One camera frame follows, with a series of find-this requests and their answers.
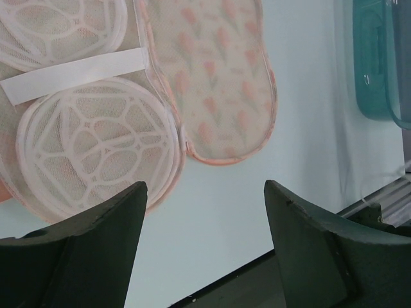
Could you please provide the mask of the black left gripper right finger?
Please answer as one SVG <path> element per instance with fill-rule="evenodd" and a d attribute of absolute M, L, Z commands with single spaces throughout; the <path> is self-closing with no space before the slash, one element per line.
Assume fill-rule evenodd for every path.
<path fill-rule="evenodd" d="M 410 227 L 343 218 L 273 180 L 264 196 L 288 307 L 410 306 Z"/>

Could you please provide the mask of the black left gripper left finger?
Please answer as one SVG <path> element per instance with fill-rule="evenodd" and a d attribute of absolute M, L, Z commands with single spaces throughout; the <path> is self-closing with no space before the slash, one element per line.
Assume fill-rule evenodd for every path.
<path fill-rule="evenodd" d="M 1 239 L 1 307 L 123 307 L 148 201 L 136 182 L 59 223 Z"/>

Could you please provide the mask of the pink floral mesh laundry bag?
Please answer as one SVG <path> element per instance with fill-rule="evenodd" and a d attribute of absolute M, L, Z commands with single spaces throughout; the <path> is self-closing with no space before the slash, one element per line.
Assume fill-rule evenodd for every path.
<path fill-rule="evenodd" d="M 56 223 L 269 140 L 260 1 L 2 1 L 1 200 Z"/>

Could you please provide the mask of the teal translucent plastic basin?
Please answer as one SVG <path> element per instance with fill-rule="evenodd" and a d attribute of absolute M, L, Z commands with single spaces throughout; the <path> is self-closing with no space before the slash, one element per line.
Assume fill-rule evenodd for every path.
<path fill-rule="evenodd" d="M 375 121 L 410 129 L 410 1 L 354 1 L 356 102 Z"/>

